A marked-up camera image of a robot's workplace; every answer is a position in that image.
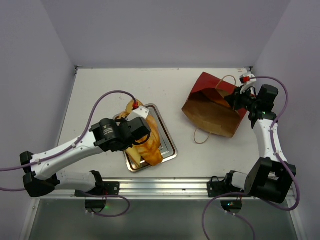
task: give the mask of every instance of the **brown paper bag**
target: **brown paper bag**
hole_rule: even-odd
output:
[[[196,81],[182,111],[198,128],[232,138],[247,111],[233,110],[224,97],[233,93],[235,84],[203,72]]]

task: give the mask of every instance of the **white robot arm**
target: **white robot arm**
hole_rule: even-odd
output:
[[[87,157],[107,151],[124,151],[137,140],[150,135],[150,128],[145,121],[149,110],[143,106],[133,110],[126,119],[102,119],[91,126],[80,142],[79,137],[46,152],[32,154],[24,152],[20,155],[21,165],[36,163],[25,167],[24,187],[31,197],[41,197],[53,190],[79,190],[99,193],[103,188],[102,177],[97,171],[86,173],[67,172],[63,170]]]
[[[210,197],[216,197],[231,192],[245,192],[248,196],[282,203],[293,179],[278,160],[274,149],[294,176],[297,171],[294,165],[288,164],[281,149],[278,138],[278,123],[273,124],[277,118],[272,109],[278,95],[278,89],[271,85],[262,85],[259,94],[253,95],[251,88],[254,87],[256,79],[251,78],[254,77],[251,73],[243,75],[240,78],[243,85],[237,87],[232,95],[226,96],[224,99],[234,110],[245,108],[249,111],[249,120],[258,143],[259,159],[249,174],[230,171],[223,181],[209,182],[208,193]]]

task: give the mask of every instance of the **red connector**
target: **red connector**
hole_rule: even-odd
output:
[[[138,101],[133,103],[132,108],[133,108],[133,110],[136,110],[137,108],[139,108]]]
[[[249,76],[245,76],[243,78],[243,83],[249,82],[250,81],[250,77]]]

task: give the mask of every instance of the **metal frame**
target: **metal frame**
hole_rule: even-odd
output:
[[[291,208],[295,204],[296,200],[295,199],[287,199],[286,202],[288,204],[288,207]],[[291,215],[291,219],[292,219],[293,226],[294,226],[295,233],[296,233],[298,240],[308,239],[307,233],[303,227],[301,217],[300,217],[298,210],[295,209],[293,211],[290,211],[290,215]]]
[[[120,182],[119,195],[129,200],[209,200],[207,182],[210,178],[104,178],[105,182]],[[40,199],[79,199],[74,190],[56,190]],[[294,200],[292,189],[287,200]]]
[[[23,225],[19,240],[27,240],[30,238],[32,227],[34,225],[36,215],[38,212],[39,203],[40,203],[40,199],[38,198],[31,199],[31,203],[30,203],[28,212],[26,213],[24,225]]]

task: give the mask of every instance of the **bag handle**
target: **bag handle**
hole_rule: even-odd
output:
[[[208,141],[208,139],[209,139],[209,137],[210,137],[210,135],[211,135],[211,132],[209,133],[209,135],[208,135],[208,137],[206,138],[206,140],[204,140],[203,142],[198,142],[198,141],[196,140],[196,132],[198,131],[198,129],[199,129],[199,127],[197,127],[197,128],[195,129],[195,131],[194,131],[193,140],[194,140],[194,142],[195,142],[196,144],[204,144],[206,141]]]
[[[231,78],[234,79],[234,88],[236,88],[237,80],[236,80],[236,78],[235,78],[234,76],[232,76],[232,75],[226,75],[226,76],[224,76],[224,77],[218,82],[218,84],[215,86],[215,88],[217,88],[217,87],[220,85],[220,83],[222,83],[222,81],[223,81],[225,78],[227,78],[227,77],[231,77]]]

